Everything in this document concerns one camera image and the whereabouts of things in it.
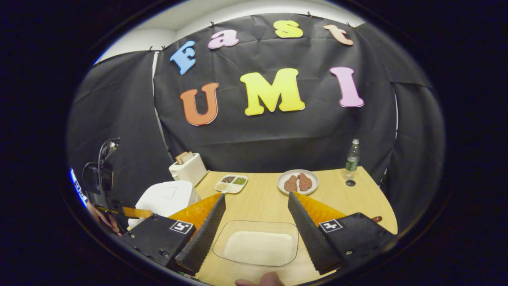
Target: green label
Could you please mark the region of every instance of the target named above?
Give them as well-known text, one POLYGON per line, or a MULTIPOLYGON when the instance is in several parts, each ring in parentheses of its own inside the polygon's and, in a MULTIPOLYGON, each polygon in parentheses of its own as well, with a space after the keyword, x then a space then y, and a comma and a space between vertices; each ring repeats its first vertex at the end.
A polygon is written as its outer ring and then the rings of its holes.
POLYGON ((358 162, 347 162, 346 163, 346 170, 348 171, 356 171, 356 167, 358 167, 358 162))

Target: foam letter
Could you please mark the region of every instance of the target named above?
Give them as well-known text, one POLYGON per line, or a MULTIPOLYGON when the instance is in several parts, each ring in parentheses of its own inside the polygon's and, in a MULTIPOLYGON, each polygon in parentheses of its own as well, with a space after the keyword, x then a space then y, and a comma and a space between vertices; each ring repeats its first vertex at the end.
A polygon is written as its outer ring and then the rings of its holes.
POLYGON ((305 103, 301 101, 296 85, 297 75, 298 70, 296 69, 281 69, 275 75, 272 85, 258 72, 242 75, 240 81, 245 84, 248 101, 245 114, 248 116, 259 115, 265 111, 259 104, 259 98, 270 112, 274 112, 277 101, 279 101, 279 95, 282 97, 282 102, 279 105, 280 110, 295 111, 304 109, 305 103))
POLYGON ((196 60, 189 59, 190 56, 194 56, 196 54, 191 48, 194 46, 194 44, 194 41, 186 42, 181 48, 178 49, 178 51, 176 51, 176 53, 171 56, 171 58, 169 58, 170 61, 175 61, 176 64, 180 67, 180 74, 184 74, 196 63, 196 60))
POLYGON ((339 101, 342 107, 360 107, 363 106, 363 99, 358 96, 355 82, 353 81, 353 73, 350 68, 335 67, 330 72, 337 77, 339 81, 342 98, 339 101))
POLYGON ((213 34, 212 39, 213 40, 208 43, 208 47, 211 49, 218 49, 222 46, 231 47, 238 44, 240 41, 236 38, 235 30, 220 31, 213 34))
POLYGON ((347 34, 346 31, 337 28, 337 26, 335 26, 335 25, 326 25, 326 26, 323 26, 323 28, 329 30, 332 33, 332 36, 337 41, 341 42, 342 44, 348 45, 348 46, 352 46, 354 44, 352 40, 346 39, 346 37, 344 37, 344 35, 347 34))
POLYGON ((300 38, 303 36, 303 31, 297 28, 299 24, 295 21, 280 20, 273 24, 276 28, 275 33, 281 38, 300 38))
POLYGON ((183 101, 185 118, 190 124, 196 126, 209 124, 217 117, 217 94, 215 93, 217 87, 219 87, 217 82, 211 82, 201 88, 201 91, 206 94, 208 105, 208 111, 203 115, 198 114, 196 110, 197 90, 188 90, 180 95, 180 99, 183 101))

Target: white wall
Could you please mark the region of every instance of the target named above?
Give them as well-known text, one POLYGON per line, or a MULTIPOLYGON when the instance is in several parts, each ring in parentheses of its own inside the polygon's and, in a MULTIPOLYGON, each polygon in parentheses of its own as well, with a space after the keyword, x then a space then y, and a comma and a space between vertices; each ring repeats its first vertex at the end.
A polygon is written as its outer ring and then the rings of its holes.
POLYGON ((169 46, 174 42, 175 34, 168 29, 132 30, 107 49, 97 62, 126 52, 149 50, 150 46, 160 50, 161 46, 169 46))
MULTIPOLYGON (((348 11, 323 0, 256 0, 236 3, 218 10, 207 6, 210 4, 208 1, 188 1, 159 13, 126 33, 106 50, 97 62, 126 52, 148 50, 150 46, 153 46, 153 49, 161 49, 161 46, 168 46, 189 34, 210 26, 210 21, 220 23, 254 14, 306 14, 309 11, 313 16, 342 23, 348 22, 352 26, 358 26, 364 22, 348 11)), ((227 3, 235 1, 242 0, 229 0, 227 3)))

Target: meat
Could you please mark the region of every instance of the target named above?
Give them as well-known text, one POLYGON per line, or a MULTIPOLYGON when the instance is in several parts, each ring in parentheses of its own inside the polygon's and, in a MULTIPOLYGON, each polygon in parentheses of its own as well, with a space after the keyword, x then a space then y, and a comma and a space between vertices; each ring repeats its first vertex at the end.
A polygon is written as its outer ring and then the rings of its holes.
POLYGON ((304 173, 300 173, 298 175, 298 179, 300 179, 301 192, 304 192, 312 187, 312 181, 304 173))
POLYGON ((284 190, 286 190, 286 192, 296 192, 298 190, 298 186, 296 185, 297 179, 296 176, 292 175, 289 180, 284 183, 284 190))

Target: wooden table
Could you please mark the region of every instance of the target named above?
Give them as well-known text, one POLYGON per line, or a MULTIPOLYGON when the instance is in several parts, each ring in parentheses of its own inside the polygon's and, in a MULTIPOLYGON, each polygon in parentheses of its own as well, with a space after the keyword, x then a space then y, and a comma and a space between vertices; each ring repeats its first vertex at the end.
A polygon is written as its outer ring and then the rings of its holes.
MULTIPOLYGON (((370 175, 361 166, 355 171, 354 187, 345 184, 345 169, 314 171, 319 178, 319 186, 309 197, 316 199, 346 215, 362 212, 368 217, 382 216, 379 223, 393 234, 397 233, 395 214, 385 195, 370 175)), ((224 225, 232 220, 266 222, 289 222, 294 224, 288 210, 288 196, 277 188, 277 179, 282 173, 235 173, 209 172, 196 186, 201 199, 217 193, 215 184, 227 174, 248 177, 247 184, 238 194, 226 194, 226 212, 220 222, 214 243, 224 225)), ((276 271, 286 286, 319 279, 301 236, 298 239, 298 252, 295 260, 280 267, 265 267, 241 264, 216 256, 213 245, 206 256, 196 278, 212 285, 234 285, 236 279, 247 279, 259 283, 261 276, 276 271)))

